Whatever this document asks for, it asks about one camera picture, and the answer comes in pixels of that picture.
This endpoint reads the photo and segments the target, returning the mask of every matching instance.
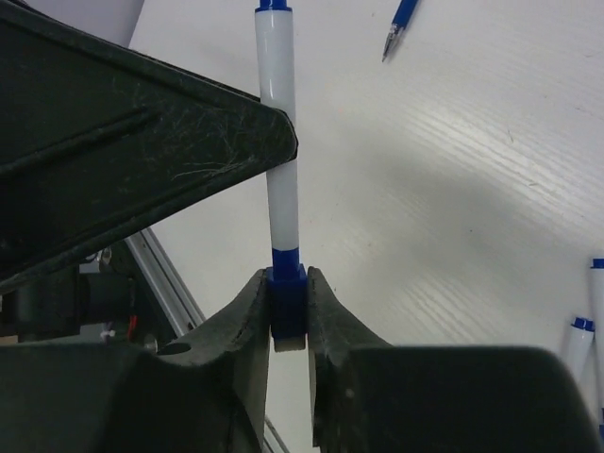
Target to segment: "blue pen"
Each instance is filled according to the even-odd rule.
[[[400,5],[396,10],[396,14],[394,15],[393,23],[390,26],[386,45],[384,45],[384,53],[381,58],[382,62],[390,55],[391,51],[398,44],[398,40],[400,40],[403,31],[407,28],[407,25],[409,25],[409,21],[411,20],[411,16],[413,15],[417,3],[418,0],[401,0]]]

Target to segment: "tabletop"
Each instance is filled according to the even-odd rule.
[[[145,0],[131,47],[259,93],[251,0]],[[398,0],[294,8],[300,253],[394,344],[559,351],[604,251],[604,3]],[[270,265],[263,176],[153,226],[205,314]],[[592,408],[593,365],[581,387]],[[310,451],[307,353],[273,355],[267,413]]]

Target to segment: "table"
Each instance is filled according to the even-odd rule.
[[[604,251],[604,3],[291,0],[301,258],[395,344],[560,349]],[[251,0],[146,0],[131,47],[258,94]],[[205,314],[270,264],[263,176],[153,227]],[[582,391],[595,408],[589,364]],[[311,451],[307,354],[267,413]]]

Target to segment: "blue cap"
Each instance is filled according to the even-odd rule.
[[[595,332],[596,327],[594,326],[594,321],[588,318],[581,318],[577,316],[575,321],[571,323],[572,327],[580,328],[581,330],[587,330],[588,332]]]
[[[261,11],[291,11],[287,6],[287,0],[260,0],[260,7],[256,8],[256,12]]]

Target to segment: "gray wall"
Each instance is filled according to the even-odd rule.
[[[44,14],[127,47],[144,0],[26,0]]]

